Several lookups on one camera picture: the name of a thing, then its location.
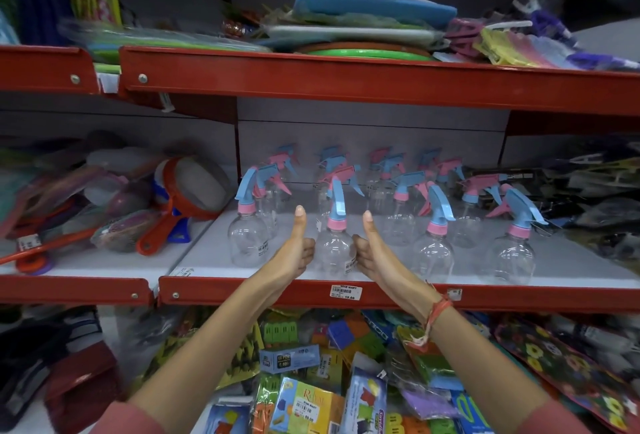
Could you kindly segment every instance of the purple package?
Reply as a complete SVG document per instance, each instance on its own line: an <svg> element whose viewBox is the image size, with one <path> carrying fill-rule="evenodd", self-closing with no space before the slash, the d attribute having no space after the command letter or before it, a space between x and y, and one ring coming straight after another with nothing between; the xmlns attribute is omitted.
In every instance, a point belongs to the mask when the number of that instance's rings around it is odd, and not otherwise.
<svg viewBox="0 0 640 434"><path fill-rule="evenodd" d="M434 392L418 392L400 390L404 401L413 414L421 421L428 419L455 419L460 417L460 411L443 395Z"/></svg>

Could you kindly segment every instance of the floral print package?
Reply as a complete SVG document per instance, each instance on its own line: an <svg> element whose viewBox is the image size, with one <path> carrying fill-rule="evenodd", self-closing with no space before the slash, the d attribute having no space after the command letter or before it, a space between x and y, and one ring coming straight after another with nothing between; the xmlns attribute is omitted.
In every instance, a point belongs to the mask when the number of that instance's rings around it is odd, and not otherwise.
<svg viewBox="0 0 640 434"><path fill-rule="evenodd" d="M640 434L638 402L626 383L552 337L544 328L510 317L495 337L576 404L617 433Z"/></svg>

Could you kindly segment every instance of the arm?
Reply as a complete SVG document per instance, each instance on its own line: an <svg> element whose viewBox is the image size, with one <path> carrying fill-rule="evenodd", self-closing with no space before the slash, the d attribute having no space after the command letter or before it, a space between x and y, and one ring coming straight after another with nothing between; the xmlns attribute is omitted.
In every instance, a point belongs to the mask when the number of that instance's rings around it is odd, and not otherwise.
<svg viewBox="0 0 640 434"><path fill-rule="evenodd" d="M305 239L305 210L298 206L291 237L258 272L246 279L129 404L148 414L166 434L188 434L253 323L313 259L315 242ZM98 422L96 431L109 426ZM118 432L139 432L122 430Z"/></svg>
<svg viewBox="0 0 640 434"><path fill-rule="evenodd" d="M365 212L363 219L369 240L353 237L358 249L360 270L376 281L406 312L422 325L426 324L432 306L442 298L440 293L413 275L398 260L378 234L370 212ZM520 432L525 422L530 423L531 415L550 402L542 388L524 375L455 309L450 307L442 312L433 324L431 339L497 434ZM588 434L588 430L571 413L566 410L560 412L573 418L578 425L578 428L573 428L571 423L572 429L569 431L572 434ZM546 429L544 432L564 434L568 431L565 427L562 431Z"/></svg>

